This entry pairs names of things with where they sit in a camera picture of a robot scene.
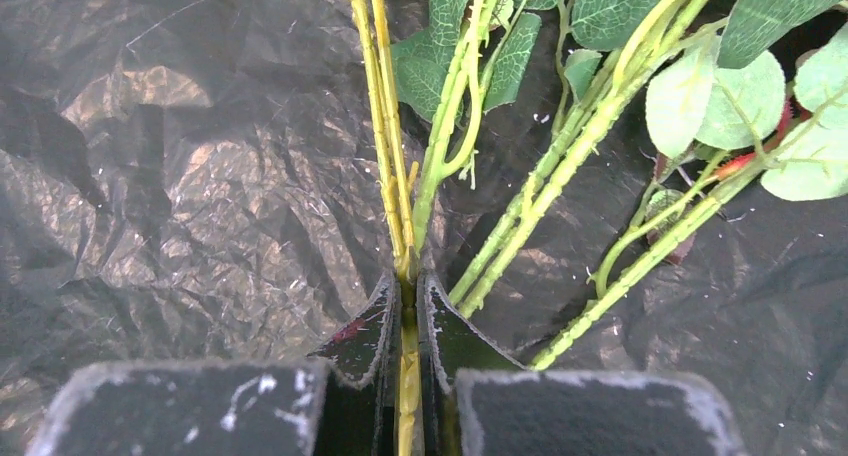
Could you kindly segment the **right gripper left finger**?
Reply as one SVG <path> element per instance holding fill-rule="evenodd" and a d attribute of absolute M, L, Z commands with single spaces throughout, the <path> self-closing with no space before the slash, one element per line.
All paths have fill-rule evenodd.
<path fill-rule="evenodd" d="M 377 282 L 366 306 L 310 355 L 331 373 L 316 455 L 392 455 L 396 439 L 400 283 L 393 272 Z"/>

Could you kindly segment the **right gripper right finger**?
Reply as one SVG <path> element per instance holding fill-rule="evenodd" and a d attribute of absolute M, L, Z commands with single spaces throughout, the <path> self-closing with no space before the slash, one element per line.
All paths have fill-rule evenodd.
<path fill-rule="evenodd" d="M 484 430 L 471 402 L 474 383 L 490 372 L 509 374 L 524 366 L 454 308 L 432 270 L 418 277 L 417 323 L 424 453 L 479 455 Z"/>

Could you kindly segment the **black wrapping paper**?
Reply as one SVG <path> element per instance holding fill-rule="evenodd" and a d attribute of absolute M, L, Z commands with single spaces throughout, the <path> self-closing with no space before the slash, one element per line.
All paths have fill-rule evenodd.
<path fill-rule="evenodd" d="M 1 451 L 102 360 L 306 353 L 390 263 L 344 0 L 1 0 Z M 689 371 L 847 451 L 847 202 L 753 185 L 562 368 Z"/>

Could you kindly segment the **yellow flower bunch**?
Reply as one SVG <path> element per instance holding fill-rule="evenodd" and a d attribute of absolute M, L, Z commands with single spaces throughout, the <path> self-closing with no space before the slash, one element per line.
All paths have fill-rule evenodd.
<path fill-rule="evenodd" d="M 379 186 L 392 246 L 398 296 L 399 361 L 396 395 L 396 453 L 423 455 L 421 368 L 416 289 L 419 261 L 414 248 L 410 184 L 418 164 L 408 170 L 398 111 L 396 81 L 385 0 L 347 0 L 359 34 L 377 154 Z"/>

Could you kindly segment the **pink flower bunch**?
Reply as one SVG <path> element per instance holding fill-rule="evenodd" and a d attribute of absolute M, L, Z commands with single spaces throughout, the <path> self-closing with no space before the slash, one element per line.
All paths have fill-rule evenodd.
<path fill-rule="evenodd" d="M 450 299 L 483 305 L 542 217 L 638 93 L 654 174 L 627 228 L 589 274 L 595 295 L 532 360 L 542 370 L 753 181 L 788 201 L 847 192 L 847 32 L 794 72 L 771 48 L 847 0 L 430 0 L 427 29 L 399 42 L 399 99 L 433 127 L 413 224 L 423 238 L 438 186 L 474 174 L 483 115 L 514 101 L 543 10 L 559 14 L 563 94 L 548 149 Z M 574 42 L 567 49 L 566 42 Z"/>

